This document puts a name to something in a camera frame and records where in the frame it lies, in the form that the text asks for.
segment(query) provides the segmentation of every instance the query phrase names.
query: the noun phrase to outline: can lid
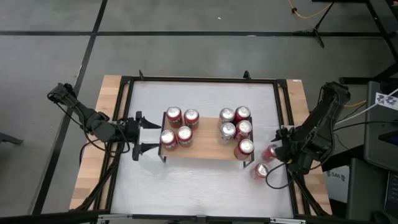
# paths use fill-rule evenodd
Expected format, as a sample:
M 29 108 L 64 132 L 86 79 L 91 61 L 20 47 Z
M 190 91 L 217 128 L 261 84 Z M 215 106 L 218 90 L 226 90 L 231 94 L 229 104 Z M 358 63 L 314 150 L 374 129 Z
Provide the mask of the can lid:
M 194 120 L 199 117 L 199 112 L 195 109 L 187 109 L 184 116 L 189 120 Z
M 170 130 L 164 130 L 162 134 L 160 134 L 160 140 L 163 143 L 170 143 L 174 140 L 174 133 Z
M 235 117 L 235 113 L 231 108 L 223 108 L 220 112 L 220 116 L 224 119 L 233 119 Z
M 250 109 L 247 106 L 240 106 L 236 109 L 238 111 L 238 115 L 242 118 L 250 117 Z
M 266 164 L 258 164 L 257 165 L 257 173 L 263 177 L 266 177 L 268 174 L 268 167 Z
M 234 136 L 236 132 L 236 128 L 233 123 L 224 123 L 220 127 L 221 133 L 223 133 L 224 136 Z
M 251 132 L 251 123 L 249 121 L 241 121 L 238 123 L 238 128 L 244 133 Z
M 278 147 L 278 146 L 275 145 L 275 144 L 271 144 L 270 146 L 268 146 L 268 149 L 269 149 L 269 151 L 271 152 L 271 154 L 272 154 L 273 156 L 276 156 L 275 149 L 276 149 L 277 147 Z
M 248 139 L 243 139 L 239 146 L 244 153 L 251 153 L 254 150 L 254 144 Z
M 167 108 L 167 116 L 176 118 L 180 115 L 181 109 L 178 106 L 171 106 Z
M 192 131 L 190 128 L 186 126 L 182 126 L 181 128 L 178 129 L 178 136 L 180 139 L 188 139 L 191 137 Z

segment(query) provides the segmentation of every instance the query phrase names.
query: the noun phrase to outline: red soda can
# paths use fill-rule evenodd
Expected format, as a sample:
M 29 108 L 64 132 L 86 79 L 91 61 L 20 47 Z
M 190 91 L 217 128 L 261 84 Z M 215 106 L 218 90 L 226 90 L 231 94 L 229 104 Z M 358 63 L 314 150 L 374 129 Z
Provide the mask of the red soda can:
M 174 151 L 178 148 L 177 137 L 174 132 L 170 130 L 164 130 L 160 134 L 160 143 L 168 151 Z
M 261 153 L 261 158 L 266 161 L 266 162 L 270 162 L 273 161 L 276 158 L 276 152 L 275 149 L 278 146 L 275 144 L 271 144 L 269 145 L 265 150 L 263 150 L 263 152 Z
M 220 111 L 220 117 L 218 118 L 218 127 L 225 123 L 232 123 L 235 119 L 235 112 L 231 108 L 223 108 Z
M 264 180 L 268 175 L 268 167 L 264 163 L 259 163 L 250 170 L 250 176 L 255 180 Z
M 234 155 L 239 160 L 245 160 L 254 150 L 254 143 L 248 139 L 243 139 L 235 148 Z
M 240 121 L 248 120 L 250 118 L 250 109 L 247 106 L 240 106 L 236 108 L 235 111 L 235 124 L 238 124 Z
M 199 112 L 195 109 L 187 109 L 184 113 L 184 122 L 192 131 L 199 127 Z
M 171 127 L 179 128 L 182 126 L 181 109 L 178 106 L 167 108 L 166 116 Z
M 247 139 L 250 137 L 252 130 L 251 123 L 249 121 L 241 121 L 236 125 L 235 140 L 237 142 L 242 141 L 242 139 Z
M 177 131 L 177 139 L 182 147 L 190 147 L 193 142 L 192 130 L 186 126 L 182 126 Z

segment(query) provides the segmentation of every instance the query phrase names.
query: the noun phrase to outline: white tabletop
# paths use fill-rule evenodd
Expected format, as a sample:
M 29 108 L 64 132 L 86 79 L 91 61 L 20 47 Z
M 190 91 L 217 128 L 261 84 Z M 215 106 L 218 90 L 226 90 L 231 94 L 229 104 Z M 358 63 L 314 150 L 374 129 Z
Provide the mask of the white tabletop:
M 111 213 L 293 217 L 287 187 L 274 190 L 249 175 L 279 126 L 271 84 L 134 82 L 129 116 L 142 111 L 147 120 L 161 124 L 163 112 L 172 105 L 183 112 L 195 108 L 200 116 L 214 118 L 224 107 L 248 106 L 255 161 L 243 169 L 243 163 L 238 161 L 168 157 L 163 163 L 157 148 L 145 152 L 138 162 L 132 160 L 131 152 L 123 154 Z M 140 141 L 158 143 L 159 134 L 159 129 L 142 129 Z M 269 167 L 279 164 L 273 161 Z M 269 182 L 273 186 L 286 184 L 285 169 L 275 170 Z

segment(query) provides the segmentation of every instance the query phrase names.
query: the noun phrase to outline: concrete floor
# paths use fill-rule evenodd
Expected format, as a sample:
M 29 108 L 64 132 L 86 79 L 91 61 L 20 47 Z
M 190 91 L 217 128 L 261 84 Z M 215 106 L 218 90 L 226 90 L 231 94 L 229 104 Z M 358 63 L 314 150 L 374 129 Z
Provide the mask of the concrete floor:
M 327 5 L 292 2 L 303 15 Z M 0 31 L 91 31 L 100 5 L 100 0 L 0 0 Z M 374 7 L 386 29 L 397 30 L 385 2 L 374 1 Z M 295 17 L 287 0 L 109 0 L 99 29 L 290 32 L 310 29 L 318 20 Z M 320 29 L 377 31 L 362 4 L 335 4 Z M 94 107 L 103 75 L 137 75 L 141 69 L 148 76 L 241 77 L 249 70 L 253 78 L 302 79 L 312 109 L 325 82 L 372 77 L 393 61 L 380 38 L 323 40 L 324 49 L 315 39 L 300 37 L 97 37 L 79 99 Z M 58 82 L 75 82 L 87 43 L 88 37 L 0 36 L 0 131 L 25 140 L 18 147 L 0 145 L 0 216 L 30 212 L 62 118 L 46 94 Z M 366 98 L 365 86 L 350 90 L 350 104 Z M 357 146 L 363 127 L 339 135 L 347 147 Z M 68 210 L 84 142 L 71 124 L 44 212 Z M 338 144 L 336 152 L 341 150 Z

